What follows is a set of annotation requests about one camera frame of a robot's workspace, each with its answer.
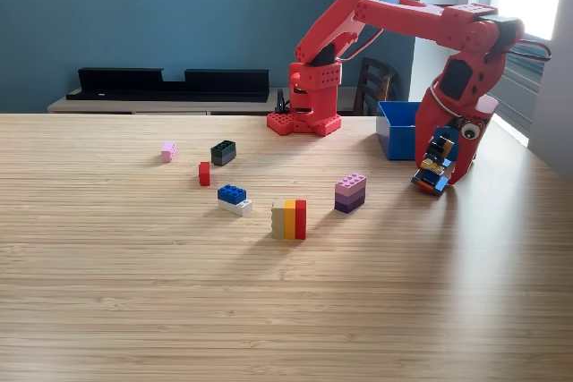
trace lavender lego brick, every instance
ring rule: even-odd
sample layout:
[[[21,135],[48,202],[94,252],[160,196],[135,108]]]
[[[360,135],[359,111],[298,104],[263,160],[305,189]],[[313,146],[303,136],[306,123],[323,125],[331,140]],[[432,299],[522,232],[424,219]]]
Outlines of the lavender lego brick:
[[[350,205],[344,205],[342,203],[338,203],[337,201],[335,201],[334,202],[334,209],[338,210],[340,212],[344,212],[345,214],[349,214],[350,212],[352,212],[356,208],[362,206],[364,204],[365,200],[366,200],[366,196],[363,196]]]
[[[352,203],[354,203],[358,199],[363,198],[365,196],[366,196],[366,189],[365,188],[358,190],[357,192],[355,192],[351,196],[345,196],[344,194],[338,194],[337,192],[335,192],[334,193],[334,201],[337,201],[338,203],[342,203],[343,205],[351,205]]]
[[[334,187],[334,192],[343,196],[352,196],[358,190],[366,187],[366,176],[363,174],[350,174],[342,178]]]

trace wooden table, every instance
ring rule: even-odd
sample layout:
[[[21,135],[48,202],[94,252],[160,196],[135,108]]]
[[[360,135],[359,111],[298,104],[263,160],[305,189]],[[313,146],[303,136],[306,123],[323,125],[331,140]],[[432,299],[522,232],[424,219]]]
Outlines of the wooden table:
[[[0,380],[572,380],[571,183],[492,124],[437,199],[374,130],[0,115]],[[201,188],[223,139],[238,156]],[[351,172],[367,199],[345,216]],[[217,208],[225,183],[250,217]],[[295,198],[308,239],[272,239],[271,201]]]

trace pink lego brick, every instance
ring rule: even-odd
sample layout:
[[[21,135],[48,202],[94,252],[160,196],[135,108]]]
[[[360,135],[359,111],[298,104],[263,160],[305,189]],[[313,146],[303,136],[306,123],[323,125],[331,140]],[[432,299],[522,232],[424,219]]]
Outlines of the pink lego brick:
[[[175,155],[175,142],[165,142],[161,149],[161,160],[164,163],[170,163]]]
[[[342,178],[337,182],[336,186],[334,187],[334,192],[349,197],[365,187],[366,176],[363,174],[350,174],[346,178]]]

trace cable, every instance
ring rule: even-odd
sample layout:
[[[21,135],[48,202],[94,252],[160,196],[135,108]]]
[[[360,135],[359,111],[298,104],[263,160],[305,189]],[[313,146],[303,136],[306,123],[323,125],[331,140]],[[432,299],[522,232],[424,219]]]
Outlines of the cable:
[[[436,78],[435,80],[433,80],[432,85],[430,86],[430,91],[432,92],[433,98],[434,100],[438,103],[438,105],[441,106],[441,108],[446,111],[448,114],[455,116],[456,118],[462,118],[462,115],[460,114],[456,114],[454,111],[452,111],[451,109],[448,109],[445,107],[445,105],[443,103],[441,103],[441,100],[438,99],[438,95],[436,94],[436,92],[433,89],[433,86],[436,85],[436,82],[438,82],[438,79]]]
[[[552,59],[552,51],[543,42],[537,42],[536,40],[521,39],[518,42],[518,44],[540,47],[547,53],[547,56],[541,56],[541,55],[536,55],[536,54],[517,53],[515,51],[506,51],[504,54],[516,55],[518,57],[523,57],[523,58],[527,58],[529,60],[535,60],[537,62],[542,62],[542,63],[547,63]]]
[[[368,39],[366,42],[364,42],[361,46],[359,46],[351,55],[349,55],[347,58],[340,58],[337,57],[337,60],[341,63],[343,62],[347,62],[348,60],[352,60],[353,58],[355,58],[358,54],[360,54],[362,51],[364,51],[366,49],[366,47],[368,47],[382,32],[384,31],[384,29],[378,29],[376,31],[376,33],[374,33],[370,39]]]

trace stacked lego bricks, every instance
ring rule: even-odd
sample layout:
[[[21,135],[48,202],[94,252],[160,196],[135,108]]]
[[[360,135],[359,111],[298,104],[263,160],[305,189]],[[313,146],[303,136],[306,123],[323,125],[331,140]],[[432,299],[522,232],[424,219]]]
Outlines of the stacked lego bricks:
[[[236,157],[236,145],[231,140],[223,140],[211,148],[211,163],[224,166]]]
[[[272,204],[271,227],[275,239],[306,239],[306,200]]]
[[[349,214],[366,200],[366,176],[350,174],[334,187],[334,209]]]
[[[252,201],[247,199],[247,191],[227,184],[217,191],[218,206],[239,216],[252,211]]]

